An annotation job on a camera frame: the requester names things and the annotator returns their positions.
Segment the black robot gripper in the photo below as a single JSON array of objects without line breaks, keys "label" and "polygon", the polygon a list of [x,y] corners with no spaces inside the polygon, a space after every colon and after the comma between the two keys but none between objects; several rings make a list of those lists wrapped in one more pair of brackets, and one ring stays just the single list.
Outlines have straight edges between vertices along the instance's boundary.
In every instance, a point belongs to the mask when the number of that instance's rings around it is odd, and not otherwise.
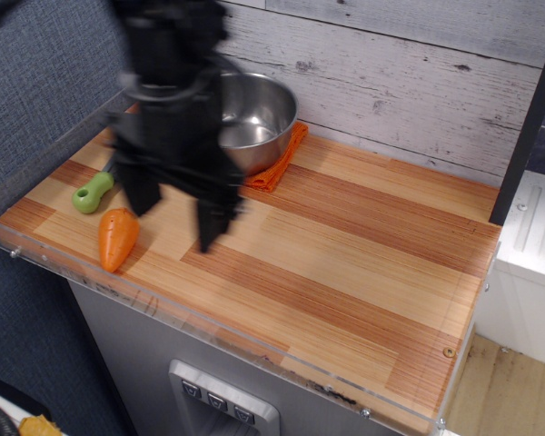
[{"label": "black robot gripper", "polygon": [[148,213],[160,184],[197,198],[200,251],[228,232],[242,210],[243,173],[218,143],[223,86],[215,46],[226,37],[221,18],[198,22],[126,17],[135,115],[112,122],[114,168],[131,210]]}]

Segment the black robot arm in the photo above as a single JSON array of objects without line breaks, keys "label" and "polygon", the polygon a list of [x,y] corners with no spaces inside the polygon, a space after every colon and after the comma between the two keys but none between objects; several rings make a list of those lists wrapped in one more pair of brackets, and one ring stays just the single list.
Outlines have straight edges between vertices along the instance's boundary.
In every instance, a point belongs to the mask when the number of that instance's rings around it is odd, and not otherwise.
[{"label": "black robot arm", "polygon": [[[219,144],[226,32],[215,1],[0,1],[0,212],[110,109],[114,172],[143,215],[171,185],[196,199],[200,249],[226,233],[243,172]],[[108,74],[126,53],[115,111]]]}]

